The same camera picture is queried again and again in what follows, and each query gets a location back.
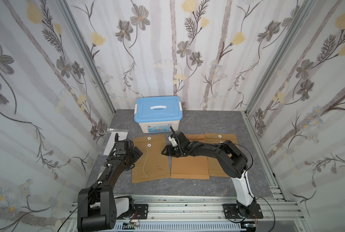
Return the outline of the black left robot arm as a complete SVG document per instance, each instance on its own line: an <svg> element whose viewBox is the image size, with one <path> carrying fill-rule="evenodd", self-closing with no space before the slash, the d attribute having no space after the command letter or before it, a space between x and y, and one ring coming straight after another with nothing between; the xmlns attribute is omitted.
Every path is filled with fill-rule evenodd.
<svg viewBox="0 0 345 232"><path fill-rule="evenodd" d="M77 230L96 232L113 229L119 217L120 207L116 206L114 186L124 171L135 167L142 152L130 139L119 140L114 137L114 145L104 163L105 169L98 180L78 194Z"/></svg>

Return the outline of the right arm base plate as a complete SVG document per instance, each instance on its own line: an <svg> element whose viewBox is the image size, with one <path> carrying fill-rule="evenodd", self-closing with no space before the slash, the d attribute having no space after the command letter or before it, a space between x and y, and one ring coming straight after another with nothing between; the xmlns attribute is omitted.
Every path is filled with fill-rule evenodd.
<svg viewBox="0 0 345 232"><path fill-rule="evenodd" d="M226 219L263 219L262 209L259 204L253 206L237 206L237 204L223 204L224 215Z"/></svg>

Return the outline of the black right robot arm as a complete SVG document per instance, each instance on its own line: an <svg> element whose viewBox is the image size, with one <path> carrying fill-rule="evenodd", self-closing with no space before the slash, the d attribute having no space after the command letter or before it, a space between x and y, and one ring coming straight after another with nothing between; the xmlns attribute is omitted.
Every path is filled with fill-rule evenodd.
<svg viewBox="0 0 345 232"><path fill-rule="evenodd" d="M169 141L171 144L165 146L162 155L175 158L205 156L216 159L224 173L231 177L235 187L237 200L234 212L241 220L256 216L258 204L248 181L248 170L251 167L248 166L248 158L238 148L239 144L229 140L218 144L190 141L181 131L176 133L174 130Z"/></svg>

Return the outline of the kraft file bag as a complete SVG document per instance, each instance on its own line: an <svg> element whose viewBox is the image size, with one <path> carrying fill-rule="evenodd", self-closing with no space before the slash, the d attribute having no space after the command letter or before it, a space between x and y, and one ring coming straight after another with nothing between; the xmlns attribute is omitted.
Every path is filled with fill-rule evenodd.
<svg viewBox="0 0 345 232"><path fill-rule="evenodd" d="M234 144L238 143L237 136L235 134L205 133L205 142L208 144L219 144L226 140L229 140ZM228 177L216 159L207 158L207 160L210 177Z"/></svg>
<svg viewBox="0 0 345 232"><path fill-rule="evenodd" d="M133 142L143 152L132 169L133 184L170 178L169 159L161 154L166 147L165 135L137 137Z"/></svg>
<svg viewBox="0 0 345 232"><path fill-rule="evenodd" d="M210 179L207 157L172 158L170 177L174 179Z"/></svg>

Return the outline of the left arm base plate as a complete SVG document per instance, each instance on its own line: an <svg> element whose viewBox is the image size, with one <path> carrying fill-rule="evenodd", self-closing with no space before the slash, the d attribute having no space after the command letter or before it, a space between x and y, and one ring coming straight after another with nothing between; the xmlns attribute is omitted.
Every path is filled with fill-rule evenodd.
<svg viewBox="0 0 345 232"><path fill-rule="evenodd" d="M134 215L132 219L135 220L146 220L148 217L148 204L135 204L134 205Z"/></svg>

